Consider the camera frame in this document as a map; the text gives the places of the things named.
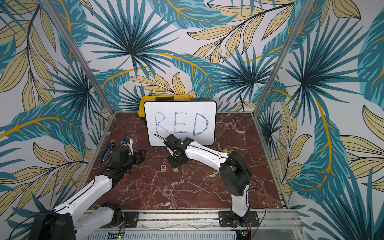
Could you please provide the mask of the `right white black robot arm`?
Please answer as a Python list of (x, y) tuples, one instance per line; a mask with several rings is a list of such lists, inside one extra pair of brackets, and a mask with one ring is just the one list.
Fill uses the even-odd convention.
[(249, 222), (249, 194), (252, 172), (244, 158), (237, 152), (218, 152), (191, 138), (178, 139), (170, 134), (164, 139), (172, 168), (178, 168), (190, 160), (203, 163), (220, 173), (223, 185), (231, 194), (231, 227), (244, 227)]

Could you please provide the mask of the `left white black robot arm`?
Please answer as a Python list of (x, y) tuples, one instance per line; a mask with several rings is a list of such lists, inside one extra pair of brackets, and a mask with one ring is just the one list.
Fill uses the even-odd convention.
[(143, 163), (146, 152), (133, 152), (129, 146), (112, 151), (112, 159), (93, 180), (73, 197), (53, 210), (43, 210), (33, 221), (30, 240), (82, 240), (103, 226), (122, 229), (127, 217), (118, 204), (105, 203), (95, 212), (84, 216), (88, 208), (102, 195), (114, 188), (134, 165)]

